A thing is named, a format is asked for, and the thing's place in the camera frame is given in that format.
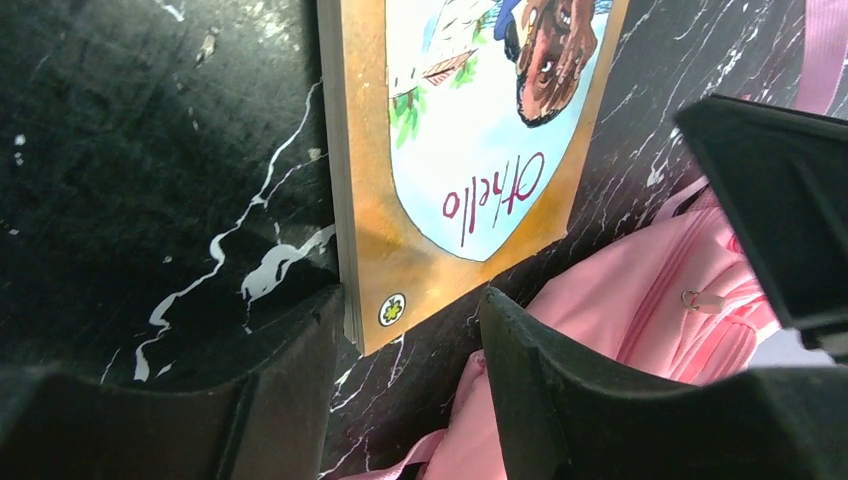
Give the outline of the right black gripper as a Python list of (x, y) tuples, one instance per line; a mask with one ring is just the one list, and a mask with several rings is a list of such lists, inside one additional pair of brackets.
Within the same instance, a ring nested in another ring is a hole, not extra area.
[(710, 95), (675, 122), (781, 325), (846, 360), (846, 120)]

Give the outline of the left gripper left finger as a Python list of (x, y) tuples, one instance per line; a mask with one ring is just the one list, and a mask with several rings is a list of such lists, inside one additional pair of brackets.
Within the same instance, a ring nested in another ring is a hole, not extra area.
[(338, 285), (153, 389), (1, 370), (5, 479), (314, 479), (342, 338)]

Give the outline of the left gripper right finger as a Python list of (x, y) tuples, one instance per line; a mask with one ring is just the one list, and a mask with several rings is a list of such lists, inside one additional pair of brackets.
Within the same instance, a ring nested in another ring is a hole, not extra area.
[(611, 360), (501, 291), (480, 326), (511, 479), (843, 479), (847, 371), (752, 369), (703, 386)]

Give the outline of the orange thin book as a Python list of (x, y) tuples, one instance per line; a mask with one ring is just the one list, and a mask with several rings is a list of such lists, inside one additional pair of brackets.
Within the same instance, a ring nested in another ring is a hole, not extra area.
[(322, 1), (347, 338), (370, 355), (564, 237), (625, 1)]

